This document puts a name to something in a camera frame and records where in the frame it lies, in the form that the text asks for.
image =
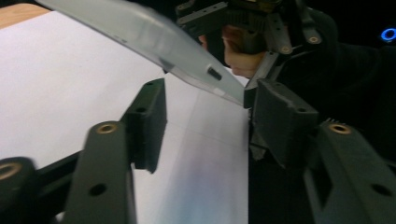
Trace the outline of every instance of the finger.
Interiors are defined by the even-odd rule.
[[[199,41],[201,41],[201,43],[206,43],[206,35],[200,35],[198,36]]]
[[[201,41],[201,46],[207,50],[207,41],[206,41],[206,35],[200,35],[198,36],[198,40]]]
[[[227,25],[221,29],[221,37],[229,42],[234,43],[238,48],[242,49],[243,46],[243,30]]]
[[[251,78],[256,74],[256,70],[243,69],[238,67],[231,67],[233,74],[240,77]]]
[[[229,66],[247,70],[256,70],[264,56],[264,52],[258,54],[240,53],[236,46],[227,40],[224,41],[224,46],[224,62]]]

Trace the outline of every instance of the black metal frame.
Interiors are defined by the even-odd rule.
[[[131,163],[155,172],[165,126],[161,78],[120,121],[93,126],[80,152],[40,170],[28,158],[1,160],[1,223],[56,223],[63,211],[62,223],[136,223]]]
[[[216,39],[226,24],[262,33],[267,44],[245,87],[244,107],[251,108],[249,223],[394,222],[396,179],[374,149],[352,127],[318,125],[318,112],[276,81],[285,63],[315,52],[322,42],[304,1],[227,2],[200,9],[194,1],[182,4],[177,23],[192,37],[206,35],[220,61],[223,48]],[[273,3],[272,9],[261,10],[263,3]],[[297,27],[297,47],[279,26],[282,20]],[[263,51],[254,41],[247,41],[247,53]]]

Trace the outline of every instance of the white surface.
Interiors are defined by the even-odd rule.
[[[244,86],[174,22],[150,8],[123,0],[38,2],[111,36],[193,86],[243,104]],[[209,68],[221,78],[208,74]]]
[[[41,168],[118,120],[165,77],[168,125],[157,172],[134,171],[139,223],[248,223],[247,111],[198,90],[57,12],[0,30],[0,159]]]

